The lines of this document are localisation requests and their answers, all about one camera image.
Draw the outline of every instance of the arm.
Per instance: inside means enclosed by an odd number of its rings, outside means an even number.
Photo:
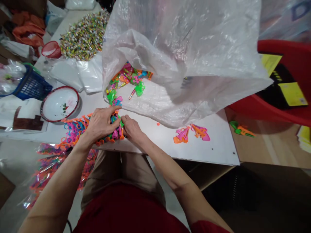
[[[175,193],[183,208],[189,226],[200,220],[212,222],[232,232],[226,222],[206,201],[202,192],[184,170],[163,150],[154,144],[140,129],[138,123],[128,115],[121,117],[125,133],[135,144],[139,145],[152,159],[156,169]]]
[[[88,152],[93,144],[120,124],[120,119],[110,125],[110,116],[119,106],[97,108],[87,130],[40,194],[27,215],[20,233],[59,232],[66,226]]]

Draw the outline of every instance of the red shirt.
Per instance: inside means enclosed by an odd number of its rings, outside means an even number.
[[[190,227],[192,233],[228,233],[208,221]],[[128,184],[108,186],[81,215],[74,233],[79,232],[185,232],[188,229],[151,194]]]

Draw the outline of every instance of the white bowl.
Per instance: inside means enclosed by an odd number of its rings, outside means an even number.
[[[48,122],[59,122],[72,115],[80,104],[78,92],[69,86],[51,91],[42,101],[41,116]]]

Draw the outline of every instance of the right hand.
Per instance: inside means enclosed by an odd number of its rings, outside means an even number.
[[[140,129],[137,121],[130,118],[129,115],[121,116],[121,120],[124,124],[124,134],[130,141],[139,144],[147,137]]]

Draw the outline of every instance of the left hand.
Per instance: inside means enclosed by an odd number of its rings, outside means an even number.
[[[111,115],[118,109],[121,109],[121,106],[95,109],[87,129],[82,135],[87,135],[89,140],[95,143],[100,138],[111,134],[120,125],[121,119],[117,119],[113,124],[110,124]]]

